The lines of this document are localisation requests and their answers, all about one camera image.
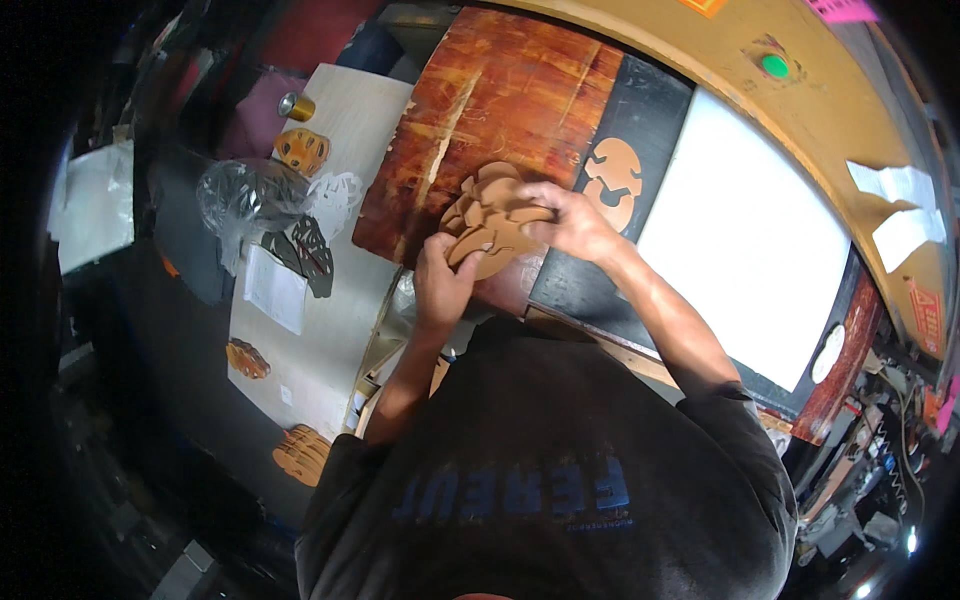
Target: reddish wooden surface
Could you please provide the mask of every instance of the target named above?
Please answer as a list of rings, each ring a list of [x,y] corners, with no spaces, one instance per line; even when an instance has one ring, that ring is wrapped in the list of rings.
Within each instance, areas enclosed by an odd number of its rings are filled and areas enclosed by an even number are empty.
[[[478,167],[571,187],[623,53],[524,16],[464,8],[427,64],[360,209],[353,243],[412,268]],[[477,284],[522,315],[546,247]]]
[[[843,400],[860,373],[876,335],[883,314],[883,302],[866,269],[860,273],[856,290],[844,320],[846,337],[840,358],[827,378],[813,388],[813,394],[793,423],[791,433],[807,442],[820,445],[829,433]]]

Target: cables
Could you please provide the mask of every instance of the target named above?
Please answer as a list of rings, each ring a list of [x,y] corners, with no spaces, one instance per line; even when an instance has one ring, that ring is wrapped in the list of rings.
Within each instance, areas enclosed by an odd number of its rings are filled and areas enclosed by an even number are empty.
[[[920,480],[917,479],[917,475],[914,474],[913,469],[910,468],[910,461],[907,458],[906,454],[906,402],[903,400],[903,394],[900,393],[900,390],[897,389],[897,386],[887,378],[883,372],[878,372],[877,375],[887,382],[887,385],[897,394],[897,398],[900,400],[900,454],[903,458],[903,466],[906,472],[910,475],[910,478],[913,480],[913,484],[917,487],[917,492],[920,494],[920,519],[917,521],[917,524],[924,522],[924,511],[926,510],[926,496],[924,495],[924,487],[920,485]]]

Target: orange label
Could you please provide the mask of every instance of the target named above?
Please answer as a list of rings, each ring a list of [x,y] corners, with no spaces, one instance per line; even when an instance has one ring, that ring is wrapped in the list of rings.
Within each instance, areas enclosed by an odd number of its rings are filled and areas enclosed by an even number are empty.
[[[691,9],[699,12],[706,18],[711,18],[720,7],[727,4],[727,0],[678,0],[681,4],[686,4]]]
[[[923,336],[926,349],[938,352],[943,335],[940,295],[918,287],[913,279],[907,285],[910,286],[910,303],[913,304],[913,316],[917,319],[917,331]]]

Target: skull-shaped cutout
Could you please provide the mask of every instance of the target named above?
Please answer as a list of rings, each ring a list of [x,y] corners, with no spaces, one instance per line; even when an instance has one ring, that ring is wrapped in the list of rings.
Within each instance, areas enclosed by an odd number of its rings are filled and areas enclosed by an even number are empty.
[[[330,155],[330,140],[304,128],[283,132],[274,140],[280,160],[304,177],[316,173]]]

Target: white panel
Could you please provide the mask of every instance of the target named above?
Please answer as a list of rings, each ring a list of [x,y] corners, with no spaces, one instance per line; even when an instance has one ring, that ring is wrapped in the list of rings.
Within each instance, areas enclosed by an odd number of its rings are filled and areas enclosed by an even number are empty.
[[[783,152],[697,88],[637,247],[729,356],[793,391],[850,237]]]

